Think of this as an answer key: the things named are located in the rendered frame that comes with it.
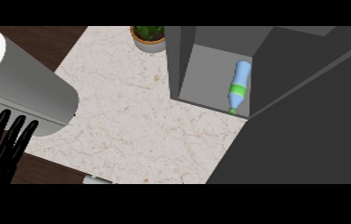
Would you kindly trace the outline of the dark grey cabinet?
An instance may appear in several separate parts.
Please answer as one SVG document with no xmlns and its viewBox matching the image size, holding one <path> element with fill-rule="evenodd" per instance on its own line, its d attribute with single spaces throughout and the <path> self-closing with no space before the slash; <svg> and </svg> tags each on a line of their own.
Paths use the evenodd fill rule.
<svg viewBox="0 0 351 224">
<path fill-rule="evenodd" d="M 169 97 L 223 113 L 236 64 L 251 64 L 236 111 L 249 119 L 351 58 L 351 26 L 168 26 L 165 56 Z"/>
</svg>

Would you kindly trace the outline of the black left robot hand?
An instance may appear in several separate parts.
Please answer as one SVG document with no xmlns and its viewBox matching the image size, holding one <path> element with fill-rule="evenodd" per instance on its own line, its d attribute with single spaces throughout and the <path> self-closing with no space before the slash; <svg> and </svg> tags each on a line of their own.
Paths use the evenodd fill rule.
<svg viewBox="0 0 351 224">
<path fill-rule="evenodd" d="M 22 130 L 26 121 L 25 115 L 16 117 L 10 129 L 6 129 L 9 121 L 10 110 L 4 109 L 0 112 L 0 184 L 10 184 L 16 172 L 16 165 L 38 126 L 38 121 L 34 120 L 29 122 L 25 130 Z"/>
</svg>

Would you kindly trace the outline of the dark grey cabinet door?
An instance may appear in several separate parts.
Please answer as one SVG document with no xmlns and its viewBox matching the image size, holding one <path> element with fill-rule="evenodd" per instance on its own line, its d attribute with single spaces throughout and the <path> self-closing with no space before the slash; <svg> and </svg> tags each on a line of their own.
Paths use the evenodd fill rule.
<svg viewBox="0 0 351 224">
<path fill-rule="evenodd" d="M 249 120 L 208 182 L 351 182 L 351 26 L 273 29 L 254 55 Z"/>
</svg>

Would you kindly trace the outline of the small pale grey object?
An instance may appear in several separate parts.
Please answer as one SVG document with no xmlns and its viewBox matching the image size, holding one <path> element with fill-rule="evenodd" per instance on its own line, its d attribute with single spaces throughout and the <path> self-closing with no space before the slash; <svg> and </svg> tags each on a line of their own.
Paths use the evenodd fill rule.
<svg viewBox="0 0 351 224">
<path fill-rule="evenodd" d="M 84 184 L 110 184 L 110 181 L 100 179 L 97 177 L 93 177 L 90 175 L 85 175 L 82 183 Z"/>
</svg>

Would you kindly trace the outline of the potted green plant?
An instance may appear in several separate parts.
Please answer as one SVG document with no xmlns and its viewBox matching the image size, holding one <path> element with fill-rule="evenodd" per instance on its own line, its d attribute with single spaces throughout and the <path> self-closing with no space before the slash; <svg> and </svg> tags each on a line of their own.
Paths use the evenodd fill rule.
<svg viewBox="0 0 351 224">
<path fill-rule="evenodd" d="M 131 26 L 130 33 L 137 48 L 146 53 L 159 53 L 165 50 L 165 27 Z"/>
</svg>

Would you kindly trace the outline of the blue water bottle green label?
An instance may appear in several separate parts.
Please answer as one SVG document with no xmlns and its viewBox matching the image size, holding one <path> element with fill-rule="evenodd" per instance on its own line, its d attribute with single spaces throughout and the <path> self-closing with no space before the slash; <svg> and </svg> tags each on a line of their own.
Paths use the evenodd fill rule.
<svg viewBox="0 0 351 224">
<path fill-rule="evenodd" d="M 236 63 L 236 69 L 233 74 L 233 79 L 228 87 L 228 113 L 236 114 L 237 108 L 243 103 L 243 98 L 246 94 L 248 76 L 251 74 L 251 63 L 245 60 L 239 60 Z"/>
</svg>

